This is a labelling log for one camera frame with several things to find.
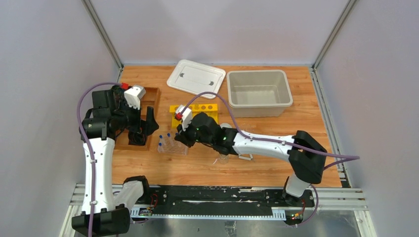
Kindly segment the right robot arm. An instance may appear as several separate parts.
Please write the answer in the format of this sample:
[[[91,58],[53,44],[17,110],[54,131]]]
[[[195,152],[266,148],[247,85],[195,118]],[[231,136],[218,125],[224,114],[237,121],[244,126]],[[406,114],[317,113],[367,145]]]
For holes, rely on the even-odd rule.
[[[279,137],[253,134],[221,126],[199,113],[187,126],[177,126],[175,140],[189,148],[200,143],[226,156],[260,155],[287,161],[293,173],[286,179],[279,199],[288,206],[301,204],[305,190],[322,181],[326,149],[305,131]]]

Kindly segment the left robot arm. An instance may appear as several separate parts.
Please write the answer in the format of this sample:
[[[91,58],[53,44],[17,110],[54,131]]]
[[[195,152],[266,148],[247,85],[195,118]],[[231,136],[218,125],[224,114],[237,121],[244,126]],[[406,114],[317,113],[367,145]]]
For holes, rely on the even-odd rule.
[[[133,141],[146,144],[148,136],[159,128],[153,107],[147,107],[141,119],[140,100],[146,90],[141,86],[92,92],[92,108],[79,119],[79,130],[86,160],[85,193],[81,214],[72,218],[72,228],[87,237],[125,234],[131,225],[130,212],[138,202],[151,199],[145,176],[128,177],[122,189],[113,194],[112,159],[117,136],[124,130]]]

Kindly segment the white porcelain dish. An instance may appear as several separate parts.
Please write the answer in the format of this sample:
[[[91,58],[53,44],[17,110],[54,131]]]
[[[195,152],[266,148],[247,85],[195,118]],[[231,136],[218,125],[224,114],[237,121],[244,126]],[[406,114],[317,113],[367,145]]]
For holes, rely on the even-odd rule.
[[[220,127],[221,127],[221,128],[232,128],[232,126],[231,126],[230,124],[228,124],[228,123],[222,123],[222,124],[220,125]]]

